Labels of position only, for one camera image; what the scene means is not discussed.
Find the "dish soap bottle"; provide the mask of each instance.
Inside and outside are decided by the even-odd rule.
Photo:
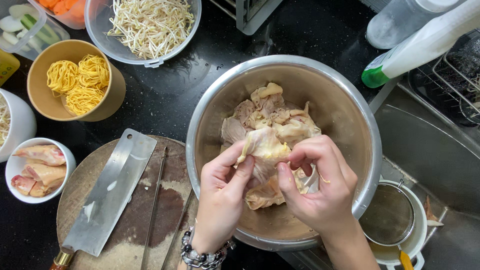
[[[391,0],[367,26],[367,41],[378,49],[391,49],[442,15],[458,0]]]
[[[467,0],[455,9],[430,20],[422,29],[378,56],[361,75],[375,88],[448,51],[463,34],[480,26],[480,0]]]
[[[20,62],[11,53],[0,50],[0,86],[20,67]]]

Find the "white bowl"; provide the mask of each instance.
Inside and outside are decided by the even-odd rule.
[[[389,180],[380,180],[381,183],[389,183],[398,185],[398,183]],[[415,221],[413,223],[412,234],[400,244],[402,250],[408,254],[410,259],[417,257],[417,263],[413,266],[414,270],[419,270],[423,267],[424,259],[420,250],[427,237],[427,215],[423,209],[423,204],[418,197],[404,185],[401,187],[407,197],[410,199],[415,212]],[[401,262],[398,259],[398,247],[397,246],[380,246],[377,244],[371,245],[373,255],[380,264],[385,264],[388,270],[395,270],[396,265],[400,265]]]
[[[16,95],[0,88],[10,110],[10,130],[0,148],[0,162],[7,161],[13,150],[36,133],[35,115],[28,104]]]
[[[47,138],[33,138],[30,140],[27,140],[23,143],[21,143],[14,151],[15,153],[18,149],[20,148],[25,148],[25,147],[32,147],[32,146],[37,146],[37,145],[56,145],[62,153],[65,156],[66,164],[67,164],[67,174],[65,175],[65,179],[63,180],[63,183],[59,188],[54,190],[52,193],[38,198],[38,197],[32,197],[30,195],[23,195],[22,193],[18,192],[18,190],[15,189],[11,185],[12,178],[22,172],[24,169],[24,166],[26,164],[26,158],[20,158],[16,156],[10,156],[7,161],[7,167],[5,168],[5,180],[7,182],[7,186],[10,189],[10,192],[17,197],[17,199],[24,201],[26,203],[42,203],[45,201],[48,201],[52,199],[53,197],[57,196],[60,194],[65,187],[65,184],[67,183],[68,178],[72,174],[72,172],[75,170],[77,167],[77,163],[75,161],[75,157],[73,157],[72,152],[63,144],[47,139]]]

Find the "sink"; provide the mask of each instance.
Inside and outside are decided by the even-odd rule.
[[[466,133],[416,96],[405,81],[388,91],[375,112],[382,176],[403,179],[421,202],[429,196],[433,214],[444,224],[428,228],[421,250],[423,269],[478,269],[480,130]],[[279,255],[295,269],[333,269],[323,246]]]

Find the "yellow handle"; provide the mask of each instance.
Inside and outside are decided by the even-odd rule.
[[[413,270],[412,262],[410,261],[410,257],[400,250],[400,261],[402,262],[403,269],[405,270]]]

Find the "mesh strainer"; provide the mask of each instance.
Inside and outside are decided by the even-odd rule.
[[[398,186],[379,183],[372,201],[359,219],[360,225],[372,242],[384,246],[398,246],[399,259],[404,269],[413,269],[410,258],[402,251],[400,244],[413,231],[415,212],[409,197]]]

